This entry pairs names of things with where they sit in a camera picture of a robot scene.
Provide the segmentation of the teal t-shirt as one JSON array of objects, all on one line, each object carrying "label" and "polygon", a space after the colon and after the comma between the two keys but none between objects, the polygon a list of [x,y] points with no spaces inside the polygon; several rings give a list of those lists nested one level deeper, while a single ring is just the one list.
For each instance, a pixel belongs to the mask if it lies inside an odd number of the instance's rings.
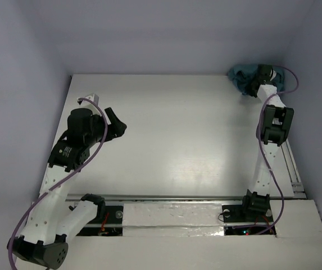
[{"label": "teal t-shirt", "polygon": [[[229,80],[238,88],[243,95],[247,94],[247,86],[256,74],[259,64],[236,65],[228,71]],[[278,92],[284,91],[285,74],[282,68],[272,66],[274,75],[270,84],[276,86]]]}]

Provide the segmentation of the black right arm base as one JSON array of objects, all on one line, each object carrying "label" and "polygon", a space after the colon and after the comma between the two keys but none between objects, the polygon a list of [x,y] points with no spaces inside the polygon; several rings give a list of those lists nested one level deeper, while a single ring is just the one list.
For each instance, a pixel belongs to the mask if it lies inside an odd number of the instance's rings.
[{"label": "black right arm base", "polygon": [[223,205],[217,218],[226,236],[276,235],[272,216],[245,214],[241,205]]}]

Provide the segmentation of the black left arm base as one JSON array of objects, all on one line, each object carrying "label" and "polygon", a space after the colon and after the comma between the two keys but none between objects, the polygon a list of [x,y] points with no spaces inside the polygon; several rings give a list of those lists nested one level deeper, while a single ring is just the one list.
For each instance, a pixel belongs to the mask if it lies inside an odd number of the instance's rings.
[{"label": "black left arm base", "polygon": [[123,210],[122,205],[106,205],[103,217],[90,221],[77,236],[122,236]]}]

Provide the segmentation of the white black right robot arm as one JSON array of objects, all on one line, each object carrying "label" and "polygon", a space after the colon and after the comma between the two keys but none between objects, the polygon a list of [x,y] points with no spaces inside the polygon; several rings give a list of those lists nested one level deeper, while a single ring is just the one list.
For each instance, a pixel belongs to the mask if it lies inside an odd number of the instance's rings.
[{"label": "white black right robot arm", "polygon": [[259,65],[248,94],[262,102],[256,129],[259,153],[253,175],[254,185],[243,197],[239,207],[241,217],[247,221],[270,210],[270,181],[274,176],[271,166],[276,153],[287,140],[294,110],[280,99],[274,79],[276,71],[270,65]]}]

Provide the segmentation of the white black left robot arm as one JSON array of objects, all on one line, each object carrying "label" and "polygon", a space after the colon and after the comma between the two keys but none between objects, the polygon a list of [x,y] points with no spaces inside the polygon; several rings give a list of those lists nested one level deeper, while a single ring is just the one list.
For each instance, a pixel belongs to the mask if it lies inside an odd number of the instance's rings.
[{"label": "white black left robot arm", "polygon": [[69,243],[89,223],[105,217],[102,196],[85,194],[66,217],[61,216],[71,186],[105,142],[124,135],[127,126],[108,107],[101,111],[87,107],[73,109],[67,129],[54,145],[47,161],[40,195],[22,216],[8,244],[8,260],[15,258],[59,269],[66,259]]}]

